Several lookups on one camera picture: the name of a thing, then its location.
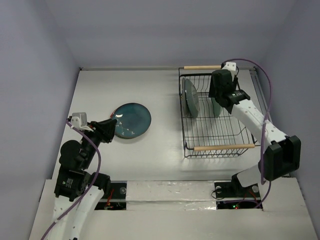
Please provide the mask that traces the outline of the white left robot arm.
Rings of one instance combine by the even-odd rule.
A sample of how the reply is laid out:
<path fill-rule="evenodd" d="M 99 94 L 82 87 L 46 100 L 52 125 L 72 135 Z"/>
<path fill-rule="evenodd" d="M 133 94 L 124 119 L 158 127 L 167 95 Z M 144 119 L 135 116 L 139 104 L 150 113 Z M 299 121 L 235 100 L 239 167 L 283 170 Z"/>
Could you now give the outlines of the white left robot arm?
<path fill-rule="evenodd" d="M 85 113 L 75 113 L 66 125 L 82 136 L 60 148 L 60 168 L 54 188 L 52 223 L 43 240 L 79 240 L 90 215 L 101 198 L 111 192 L 109 175 L 100 173 L 101 143 L 110 143 L 117 120 L 87 122 Z"/>

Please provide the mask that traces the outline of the light green plate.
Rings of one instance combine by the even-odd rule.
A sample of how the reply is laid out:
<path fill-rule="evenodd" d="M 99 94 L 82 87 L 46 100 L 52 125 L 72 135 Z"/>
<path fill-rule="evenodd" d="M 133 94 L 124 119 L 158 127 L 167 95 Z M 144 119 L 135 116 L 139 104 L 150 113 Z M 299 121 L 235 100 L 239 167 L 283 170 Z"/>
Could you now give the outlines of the light green plate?
<path fill-rule="evenodd" d="M 213 106 L 213 115 L 215 118 L 218 118 L 222 112 L 222 107 L 216 101 L 214 97 L 211 98 L 212 106 Z"/>

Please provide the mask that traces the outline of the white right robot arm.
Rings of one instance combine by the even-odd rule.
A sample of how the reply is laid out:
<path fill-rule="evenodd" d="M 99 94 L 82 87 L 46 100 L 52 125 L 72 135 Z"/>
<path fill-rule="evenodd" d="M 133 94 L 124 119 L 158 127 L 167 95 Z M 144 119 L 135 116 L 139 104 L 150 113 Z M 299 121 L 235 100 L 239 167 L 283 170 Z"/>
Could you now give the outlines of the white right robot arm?
<path fill-rule="evenodd" d="M 279 130 L 263 115 L 250 96 L 237 90 L 237 77 L 228 69 L 211 74 L 209 96 L 239 120 L 260 143 L 259 162 L 231 177 L 229 190 L 242 196 L 258 182 L 269 182 L 283 177 L 300 167 L 301 140 Z"/>

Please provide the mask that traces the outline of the dark teal brown-rimmed plate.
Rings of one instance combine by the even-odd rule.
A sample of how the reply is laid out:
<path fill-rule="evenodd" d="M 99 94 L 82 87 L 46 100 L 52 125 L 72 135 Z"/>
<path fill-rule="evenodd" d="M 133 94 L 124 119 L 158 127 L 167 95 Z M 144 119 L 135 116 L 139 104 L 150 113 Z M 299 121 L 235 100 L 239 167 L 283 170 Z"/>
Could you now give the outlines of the dark teal brown-rimmed plate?
<path fill-rule="evenodd" d="M 112 114 L 111 119 L 117 120 L 115 135 L 122 139 L 134 139 L 143 135 L 152 122 L 150 111 L 136 102 L 123 104 Z"/>

